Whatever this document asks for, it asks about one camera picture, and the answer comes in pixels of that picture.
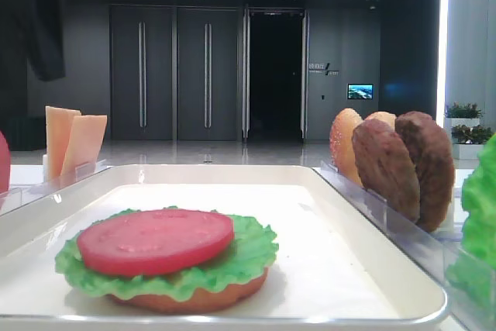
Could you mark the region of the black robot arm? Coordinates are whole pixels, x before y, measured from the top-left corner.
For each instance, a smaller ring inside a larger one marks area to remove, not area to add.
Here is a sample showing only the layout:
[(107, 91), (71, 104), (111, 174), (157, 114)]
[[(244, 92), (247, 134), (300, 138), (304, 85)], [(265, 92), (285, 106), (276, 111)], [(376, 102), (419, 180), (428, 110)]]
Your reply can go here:
[(34, 74), (53, 81), (66, 74), (63, 9), (65, 0), (1, 0), (1, 16), (12, 20)]

